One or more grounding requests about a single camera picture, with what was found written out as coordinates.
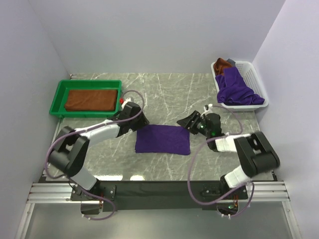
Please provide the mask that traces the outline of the purple towel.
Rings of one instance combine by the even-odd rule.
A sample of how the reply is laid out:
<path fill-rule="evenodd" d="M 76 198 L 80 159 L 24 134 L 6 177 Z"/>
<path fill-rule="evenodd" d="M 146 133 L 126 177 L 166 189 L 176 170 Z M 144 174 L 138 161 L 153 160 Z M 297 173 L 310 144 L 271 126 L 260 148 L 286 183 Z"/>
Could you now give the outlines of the purple towel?
<path fill-rule="evenodd" d="M 190 155 L 189 132 L 181 126 L 147 125 L 137 130 L 135 152 Z"/>
<path fill-rule="evenodd" d="M 227 106 L 262 105 L 264 98 L 249 88 L 236 67 L 226 68 L 215 77 L 219 91 L 217 102 Z"/>

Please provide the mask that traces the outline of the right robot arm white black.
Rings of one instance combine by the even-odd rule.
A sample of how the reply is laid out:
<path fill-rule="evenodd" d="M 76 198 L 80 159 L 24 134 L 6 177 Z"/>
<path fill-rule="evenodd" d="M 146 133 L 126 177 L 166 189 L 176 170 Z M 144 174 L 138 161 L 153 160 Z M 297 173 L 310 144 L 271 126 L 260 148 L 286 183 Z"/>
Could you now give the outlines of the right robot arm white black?
<path fill-rule="evenodd" d="M 206 143 L 214 152 L 237 153 L 240 165 L 220 179 L 219 192 L 225 199 L 237 193 L 237 186 L 280 166 L 278 155 L 261 131 L 226 135 L 222 132 L 220 115 L 211 111 L 202 114 L 194 111 L 188 117 L 178 120 L 177 124 L 192 134 L 200 133 L 207 140 L 213 139 Z"/>

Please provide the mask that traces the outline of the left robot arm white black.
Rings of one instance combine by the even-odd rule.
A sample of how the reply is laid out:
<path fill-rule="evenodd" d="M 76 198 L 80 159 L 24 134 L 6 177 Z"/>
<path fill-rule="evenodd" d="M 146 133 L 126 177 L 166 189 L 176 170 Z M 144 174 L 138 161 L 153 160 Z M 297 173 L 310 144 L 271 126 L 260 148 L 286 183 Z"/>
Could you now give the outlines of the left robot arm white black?
<path fill-rule="evenodd" d="M 147 125 L 149 121 L 141 107 L 134 102 L 127 102 L 114 117 L 101 123 L 79 129 L 64 127 L 48 150 L 47 162 L 80 186 L 88 200 L 95 200 L 102 195 L 103 190 L 100 180 L 84 167 L 88 148 Z"/>

